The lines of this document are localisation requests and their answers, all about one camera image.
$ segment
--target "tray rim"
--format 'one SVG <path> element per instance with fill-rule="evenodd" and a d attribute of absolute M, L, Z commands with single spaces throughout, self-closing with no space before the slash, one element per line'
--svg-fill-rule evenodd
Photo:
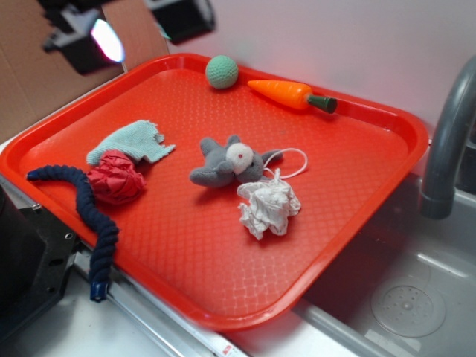
<path fill-rule="evenodd" d="M 35 147 L 37 144 L 44 141 L 52 133 L 57 133 L 61 129 L 66 128 L 69 124 L 79 120 L 77 118 L 70 118 L 71 113 L 74 114 L 78 107 L 86 106 L 87 109 L 94 110 L 94 108 L 91 107 L 94 107 L 94 104 L 97 101 L 100 101 L 101 98 L 115 97 L 118 92 L 125 92 L 123 89 L 124 86 L 130 86 L 132 83 L 140 83 L 148 78 L 151 74 L 157 74 L 159 71 L 176 68 L 187 68 L 189 65 L 197 65 L 198 68 L 195 68 L 196 71 L 205 71 L 205 66 L 209 59 L 209 57 L 204 57 L 198 54 L 166 55 L 151 59 L 144 64 L 139 65 L 132 71 L 122 74 L 119 77 L 109 81 L 105 85 L 102 85 L 101 87 L 88 93 L 86 96 L 75 100 L 73 103 L 70 103 L 63 109 L 60 109 L 58 112 L 49 115 L 46 117 L 46 119 L 38 122 L 31 128 L 25 130 L 15 137 L 0 154 L 0 173 L 11 183 L 16 185 L 23 193 L 31 197 L 34 201 L 41 202 L 42 205 L 51 210 L 62 221 L 70 222 L 72 219 L 77 221 L 77 217 L 72 216 L 68 211 L 63 209 L 61 205 L 58 205 L 56 200 L 45 195 L 37 186 L 30 183 L 25 177 L 22 177 L 22 175 L 16 172 L 10 166 L 11 162 L 23 153 Z M 239 69 L 240 73 L 244 71 L 247 74 L 247 76 L 242 76 L 239 78 L 241 84 L 245 83 L 244 81 L 249 76 L 252 76 L 255 79 L 266 78 L 276 80 L 290 80 L 284 77 L 267 74 L 265 72 L 256 71 L 243 66 L 239 66 Z M 302 296 L 302 294 L 309 288 L 312 282 L 318 278 L 319 274 L 333 261 L 338 253 L 340 253 L 340 251 L 353 238 L 358 229 L 364 225 L 364 223 L 385 201 L 385 199 L 381 198 L 381 192 L 388 192 L 386 195 L 386 197 L 388 197 L 391 192 L 393 192 L 393 190 L 399 185 L 399 183 L 403 181 L 406 175 L 410 172 L 411 168 L 418 162 L 418 160 L 420 160 L 420 158 L 428 149 L 428 133 L 423 123 L 416 116 L 402 111 L 401 109 L 396 109 L 390 106 L 382 105 L 347 94 L 342 94 L 318 86 L 310 86 L 312 87 L 315 94 L 325 93 L 325 95 L 338 98 L 339 106 L 336 111 L 337 114 L 354 118 L 353 113 L 355 110 L 378 110 L 384 112 L 386 115 L 394 116 L 395 121 L 398 121 L 400 126 L 406 126 L 407 129 L 412 132 L 411 134 L 413 137 L 405 139 L 399 133 L 397 133 L 408 145 L 408 155 L 406 156 L 405 161 L 395 171 L 393 171 L 391 175 L 388 176 L 386 182 L 384 182 L 383 185 L 372 196 L 369 197 L 369 199 L 365 202 L 365 205 L 359 209 L 358 213 L 350 221 L 348 221 L 347 224 L 345 224 L 338 234 L 330 241 L 333 242 L 333 244 L 328 244 L 326 248 L 324 248 L 320 254 L 315 257 L 308 269 L 306 269 L 304 273 L 299 276 L 299 278 L 286 290 L 286 292 L 278 299 L 278 301 L 264 309 L 252 312 L 246 316 L 216 315 L 206 311 L 204 308 L 197 305 L 193 300 L 187 298 L 184 296 L 184 294 L 181 294 L 175 286 L 167 284 L 167 282 L 162 281 L 161 278 L 151 276 L 152 273 L 147 271 L 145 268 L 141 267 L 141 269 L 139 269 L 136 266 L 134 269 L 132 269 L 133 271 L 130 271 L 130 269 L 128 269 L 130 266 L 128 263 L 131 262 L 131 259 L 126 253 L 123 253 L 120 250 L 116 252 L 115 256 L 116 260 L 121 261 L 121 264 L 119 264 L 118 267 L 132 276 L 134 279 L 137 279 L 134 277 L 134 271 L 137 272 L 137 270 L 141 270 L 141 279 L 138 280 L 140 284 L 143 284 L 144 287 L 153 291 L 154 294 L 158 295 L 160 298 L 163 298 L 171 306 L 178 306 L 178 311 L 196 323 L 219 331 L 235 331 L 255 327 L 265 321 L 270 320 L 271 318 L 276 318 L 290 309 L 294 303 L 298 301 L 298 298 Z M 23 151 L 20 150 L 20 152 L 18 152 L 18 146 L 28 147 L 28 149 L 22 148 Z M 362 216 L 361 211 L 363 210 L 363 207 L 366 207 L 367 209 L 365 218 L 362 220 L 362 217 L 359 216 Z M 372 214 L 367 217 L 369 207 L 372 208 Z M 77 226 L 72 228 L 80 237 L 91 234 L 91 230 L 82 222 L 78 222 Z M 336 241 L 336 237 L 343 235 L 346 235 L 349 238 L 340 239 L 338 242 L 334 242 Z"/>

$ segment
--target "gray stuffed elephant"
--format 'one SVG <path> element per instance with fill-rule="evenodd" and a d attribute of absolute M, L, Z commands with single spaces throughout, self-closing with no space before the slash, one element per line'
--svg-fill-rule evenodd
<path fill-rule="evenodd" d="M 205 157 L 205 165 L 194 169 L 190 180 L 206 187 L 224 187 L 235 179 L 242 183 L 267 179 L 263 175 L 264 163 L 279 151 L 272 150 L 260 155 L 243 144 L 238 135 L 229 137 L 224 147 L 212 138 L 204 138 L 200 142 L 200 148 Z M 283 154 L 280 153 L 272 161 L 282 157 Z"/>

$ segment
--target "faucet spout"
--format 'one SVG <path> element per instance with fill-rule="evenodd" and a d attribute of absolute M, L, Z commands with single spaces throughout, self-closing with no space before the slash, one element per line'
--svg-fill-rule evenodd
<path fill-rule="evenodd" d="M 476 120 L 476 56 L 463 67 L 446 99 L 419 190 L 419 211 L 432 219 L 451 214 L 455 182 Z"/>

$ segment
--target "sink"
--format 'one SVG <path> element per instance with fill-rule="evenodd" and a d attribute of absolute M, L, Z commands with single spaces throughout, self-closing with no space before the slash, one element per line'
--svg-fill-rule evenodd
<path fill-rule="evenodd" d="M 417 211 L 410 174 L 304 298 L 390 356 L 474 356 L 476 201 L 452 215 Z"/>

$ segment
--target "toy carrot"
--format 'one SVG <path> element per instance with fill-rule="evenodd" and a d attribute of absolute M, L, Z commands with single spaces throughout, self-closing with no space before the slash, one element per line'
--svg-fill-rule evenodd
<path fill-rule="evenodd" d="M 337 108 L 337 100 L 331 97 L 319 97 L 312 94 L 307 84 L 286 80 L 250 80 L 248 86 L 266 97 L 294 109 L 315 106 L 327 113 Z"/>

